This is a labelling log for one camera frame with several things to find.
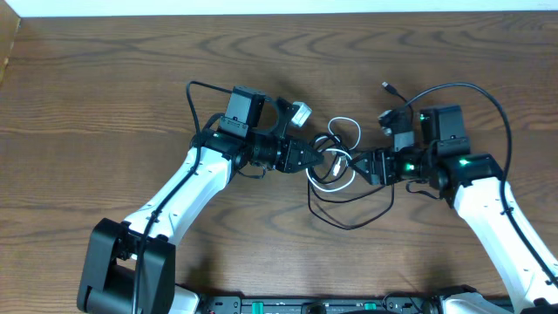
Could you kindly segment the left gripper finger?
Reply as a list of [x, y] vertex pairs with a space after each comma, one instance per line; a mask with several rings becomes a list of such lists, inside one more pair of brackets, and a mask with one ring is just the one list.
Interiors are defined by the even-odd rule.
[[298, 166], [301, 170], [308, 169], [310, 167], [319, 166], [323, 163], [324, 157], [321, 154], [304, 154], [299, 158]]
[[323, 158], [322, 154], [305, 140], [299, 140], [298, 144], [303, 158]]

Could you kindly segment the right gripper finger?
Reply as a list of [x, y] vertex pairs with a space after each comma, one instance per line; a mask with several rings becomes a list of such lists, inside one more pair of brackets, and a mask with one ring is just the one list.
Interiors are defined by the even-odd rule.
[[365, 181], [368, 182], [370, 185], [376, 184], [376, 174], [373, 169], [370, 169], [369, 167], [357, 167], [357, 166], [352, 166], [351, 168], [354, 171], [356, 171], [358, 174], [360, 174], [365, 179]]
[[365, 151], [355, 156], [350, 161], [350, 166], [353, 168], [371, 168], [373, 165], [374, 153], [372, 151]]

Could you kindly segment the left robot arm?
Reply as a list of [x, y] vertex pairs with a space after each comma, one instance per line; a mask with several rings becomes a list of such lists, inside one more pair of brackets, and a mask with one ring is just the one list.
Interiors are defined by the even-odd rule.
[[323, 162], [305, 140], [249, 132], [237, 137], [209, 128], [197, 133], [187, 157], [143, 207], [123, 222], [93, 229], [77, 306], [85, 313], [194, 313], [200, 296], [175, 282], [176, 250], [196, 217], [247, 164], [285, 174]]

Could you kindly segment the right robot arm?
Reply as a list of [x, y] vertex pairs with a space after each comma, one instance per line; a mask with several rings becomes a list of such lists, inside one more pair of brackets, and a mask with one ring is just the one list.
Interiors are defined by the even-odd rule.
[[427, 148], [379, 148], [350, 167], [371, 185], [426, 183], [466, 222], [497, 269], [516, 313], [557, 311], [557, 259], [521, 211], [491, 154], [471, 154], [466, 138]]

